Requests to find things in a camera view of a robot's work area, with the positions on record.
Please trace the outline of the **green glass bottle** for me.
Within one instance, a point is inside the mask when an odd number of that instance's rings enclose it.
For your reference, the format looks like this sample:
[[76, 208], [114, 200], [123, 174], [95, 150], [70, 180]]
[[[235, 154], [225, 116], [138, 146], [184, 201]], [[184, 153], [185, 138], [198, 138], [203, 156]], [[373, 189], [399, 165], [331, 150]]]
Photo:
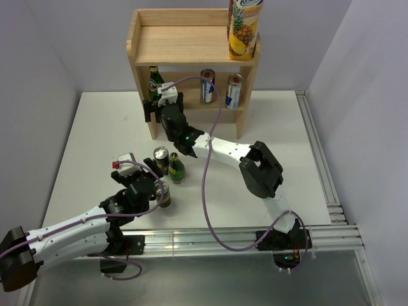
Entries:
[[175, 184], [183, 183], [186, 179], [186, 168], [176, 152], [170, 154], [168, 167], [169, 176]]
[[161, 95], [158, 93], [158, 88], [164, 83], [157, 66], [150, 66], [149, 94], [151, 101], [158, 101]]

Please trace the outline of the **black can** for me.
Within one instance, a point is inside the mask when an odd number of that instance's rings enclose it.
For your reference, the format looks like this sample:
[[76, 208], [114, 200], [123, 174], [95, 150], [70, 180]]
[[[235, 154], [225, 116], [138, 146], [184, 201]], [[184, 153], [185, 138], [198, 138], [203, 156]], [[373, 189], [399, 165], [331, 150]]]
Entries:
[[163, 183], [155, 183], [155, 194], [156, 201], [161, 208], [166, 208], [171, 205], [171, 194], [168, 184], [163, 181]]
[[168, 168], [170, 165], [168, 149], [164, 146], [157, 147], [153, 151], [153, 156], [163, 175], [168, 175]]

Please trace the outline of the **silver red-top can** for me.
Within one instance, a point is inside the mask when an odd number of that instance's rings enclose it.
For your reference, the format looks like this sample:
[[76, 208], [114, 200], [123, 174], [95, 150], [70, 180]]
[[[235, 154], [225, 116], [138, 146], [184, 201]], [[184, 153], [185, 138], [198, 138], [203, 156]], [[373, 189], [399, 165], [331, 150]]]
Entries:
[[215, 83], [215, 71], [209, 68], [203, 69], [200, 76], [205, 78], [201, 81], [201, 102], [204, 105], [210, 105], [214, 101], [214, 88], [210, 83]]
[[225, 100], [226, 108], [230, 110], [236, 110], [238, 108], [242, 82], [243, 78], [239, 74], [232, 74], [228, 77]]

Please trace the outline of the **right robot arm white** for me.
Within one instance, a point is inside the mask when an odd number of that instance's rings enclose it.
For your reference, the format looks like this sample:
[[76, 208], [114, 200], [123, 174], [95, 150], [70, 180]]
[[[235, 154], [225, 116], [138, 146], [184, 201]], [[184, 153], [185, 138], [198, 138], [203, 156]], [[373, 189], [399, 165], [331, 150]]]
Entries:
[[279, 203], [276, 197], [277, 190], [284, 181], [283, 167], [265, 143], [256, 141], [248, 145], [214, 138], [190, 126], [183, 107], [181, 92], [160, 102], [145, 100], [145, 121], [150, 122], [151, 115], [154, 114], [168, 141], [181, 154], [194, 158], [209, 157], [240, 170], [249, 192], [272, 203], [272, 212], [281, 215], [289, 210], [289, 205], [285, 201]]

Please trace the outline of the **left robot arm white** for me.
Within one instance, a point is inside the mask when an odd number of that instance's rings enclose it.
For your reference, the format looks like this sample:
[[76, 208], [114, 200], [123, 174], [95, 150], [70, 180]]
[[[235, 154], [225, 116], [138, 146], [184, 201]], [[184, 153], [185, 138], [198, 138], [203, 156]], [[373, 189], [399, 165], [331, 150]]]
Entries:
[[12, 292], [30, 284], [46, 268], [87, 255], [123, 250], [121, 226], [153, 211], [155, 184], [163, 177], [157, 163], [138, 163], [128, 154], [112, 163], [111, 177], [123, 189], [89, 211], [53, 226], [24, 231], [13, 228], [1, 240], [1, 284]]

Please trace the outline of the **wooden two-tier shelf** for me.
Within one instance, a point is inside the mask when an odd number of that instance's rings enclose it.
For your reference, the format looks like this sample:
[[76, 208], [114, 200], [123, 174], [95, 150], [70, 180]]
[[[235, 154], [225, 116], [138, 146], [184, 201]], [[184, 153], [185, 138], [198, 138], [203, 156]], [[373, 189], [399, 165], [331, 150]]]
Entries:
[[261, 57], [261, 40], [256, 40], [250, 61], [231, 60], [226, 38], [227, 16], [226, 8], [135, 10], [127, 36], [127, 57], [142, 101], [149, 98], [150, 66], [183, 68], [164, 71], [162, 76], [168, 82], [186, 79], [177, 89], [184, 94], [185, 108], [190, 109], [206, 109], [200, 101], [197, 80], [201, 69], [215, 70], [215, 83], [224, 96], [230, 72], [221, 69], [238, 67], [244, 79], [235, 110], [236, 134], [241, 138]]

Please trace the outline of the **pineapple juice carton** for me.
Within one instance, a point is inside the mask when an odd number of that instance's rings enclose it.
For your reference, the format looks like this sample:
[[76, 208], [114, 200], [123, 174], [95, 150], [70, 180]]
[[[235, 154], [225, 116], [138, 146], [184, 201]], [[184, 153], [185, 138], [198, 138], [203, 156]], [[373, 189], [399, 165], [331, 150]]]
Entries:
[[230, 59], [235, 61], [252, 59], [263, 6], [264, 0], [229, 2], [227, 38]]

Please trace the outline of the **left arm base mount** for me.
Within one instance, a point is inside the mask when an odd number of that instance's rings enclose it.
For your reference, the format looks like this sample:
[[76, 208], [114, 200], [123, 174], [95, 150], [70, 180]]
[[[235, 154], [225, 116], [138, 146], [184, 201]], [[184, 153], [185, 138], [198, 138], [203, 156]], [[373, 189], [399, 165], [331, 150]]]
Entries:
[[[113, 247], [109, 246], [108, 250], [102, 252], [102, 254], [108, 257], [118, 256], [128, 260], [130, 256], [142, 255], [144, 247], [144, 235], [125, 235], [120, 242], [114, 243]], [[101, 258], [99, 262], [100, 271], [107, 274], [123, 273], [128, 266], [127, 263], [119, 263], [105, 258]]]

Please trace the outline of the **front aluminium rail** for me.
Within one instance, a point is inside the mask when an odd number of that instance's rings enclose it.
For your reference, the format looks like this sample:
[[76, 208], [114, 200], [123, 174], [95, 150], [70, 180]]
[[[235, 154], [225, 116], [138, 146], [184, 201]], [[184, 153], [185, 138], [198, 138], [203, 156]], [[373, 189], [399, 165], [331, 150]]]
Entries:
[[[261, 228], [217, 229], [219, 238], [226, 244], [243, 248], [260, 237]], [[363, 240], [356, 226], [309, 226], [309, 254], [319, 251], [354, 251], [364, 248]], [[216, 256], [232, 252], [223, 248], [207, 229], [178, 229], [157, 231], [123, 232], [126, 248], [132, 257], [182, 257]]]

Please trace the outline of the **aluminium rail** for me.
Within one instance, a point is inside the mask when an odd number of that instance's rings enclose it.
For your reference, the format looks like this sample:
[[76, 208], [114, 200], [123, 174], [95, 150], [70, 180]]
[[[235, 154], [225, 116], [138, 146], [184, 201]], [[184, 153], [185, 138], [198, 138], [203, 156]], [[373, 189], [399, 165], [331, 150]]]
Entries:
[[[243, 248], [260, 237], [261, 228], [217, 229], [219, 238], [226, 244]], [[363, 240], [356, 226], [309, 226], [309, 254], [319, 251], [354, 251], [364, 248]], [[132, 257], [182, 257], [216, 256], [232, 252], [223, 248], [207, 229], [178, 229], [157, 231], [123, 232], [126, 248]]]
[[347, 225], [348, 221], [344, 215], [344, 211], [340, 203], [328, 163], [326, 161], [324, 150], [319, 139], [316, 125], [314, 124], [314, 120], [312, 118], [306, 91], [295, 91], [295, 96], [303, 117], [307, 135], [309, 137], [312, 155], [314, 157], [319, 179], [321, 181], [331, 223], [333, 225]]

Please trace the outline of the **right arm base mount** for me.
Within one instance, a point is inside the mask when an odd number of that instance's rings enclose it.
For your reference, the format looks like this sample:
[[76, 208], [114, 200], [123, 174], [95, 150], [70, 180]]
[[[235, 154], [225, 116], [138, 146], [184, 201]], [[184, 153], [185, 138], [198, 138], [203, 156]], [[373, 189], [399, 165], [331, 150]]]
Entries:
[[291, 273], [302, 262], [301, 251], [306, 255], [312, 249], [312, 239], [309, 230], [304, 229], [296, 219], [288, 233], [272, 230], [256, 248], [259, 251], [271, 251], [278, 271]]

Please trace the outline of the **right side aluminium rail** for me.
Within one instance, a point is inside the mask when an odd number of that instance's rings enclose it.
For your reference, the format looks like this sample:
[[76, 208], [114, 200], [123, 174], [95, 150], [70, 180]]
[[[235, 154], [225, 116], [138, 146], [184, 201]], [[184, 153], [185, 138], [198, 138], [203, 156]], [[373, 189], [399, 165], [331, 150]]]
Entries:
[[319, 179], [321, 181], [331, 223], [333, 225], [347, 225], [348, 221], [344, 215], [344, 211], [340, 203], [328, 163], [326, 161], [324, 150], [319, 139], [316, 125], [314, 124], [314, 120], [312, 118], [306, 91], [295, 91], [295, 96], [303, 117], [307, 135], [309, 137], [312, 155], [314, 157]]

